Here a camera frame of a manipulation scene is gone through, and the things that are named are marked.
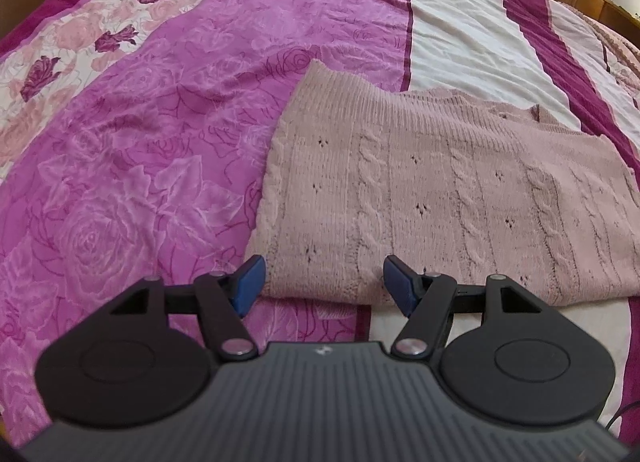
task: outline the folded sweater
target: folded sweater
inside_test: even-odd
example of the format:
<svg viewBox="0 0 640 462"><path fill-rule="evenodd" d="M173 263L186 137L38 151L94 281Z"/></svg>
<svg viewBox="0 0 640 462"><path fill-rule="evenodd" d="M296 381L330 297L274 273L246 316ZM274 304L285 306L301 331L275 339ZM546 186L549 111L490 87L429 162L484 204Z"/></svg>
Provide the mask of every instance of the folded sweater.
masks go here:
<svg viewBox="0 0 640 462"><path fill-rule="evenodd" d="M282 114L246 256L263 294L390 303L384 258L553 305L640 293L640 195L606 137L544 108L392 94L313 62Z"/></svg>

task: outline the cable knit pattern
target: cable knit pattern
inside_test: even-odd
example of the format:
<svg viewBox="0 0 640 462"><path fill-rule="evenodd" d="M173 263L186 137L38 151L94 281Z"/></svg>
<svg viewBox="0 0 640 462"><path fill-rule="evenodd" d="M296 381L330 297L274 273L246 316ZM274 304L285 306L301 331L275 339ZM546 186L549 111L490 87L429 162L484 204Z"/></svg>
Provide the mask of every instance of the cable knit pattern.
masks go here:
<svg viewBox="0 0 640 462"><path fill-rule="evenodd" d="M264 292L389 303L382 263L553 305L640 293L640 194L613 144L458 91L392 94L313 61L278 123L246 256Z"/></svg>

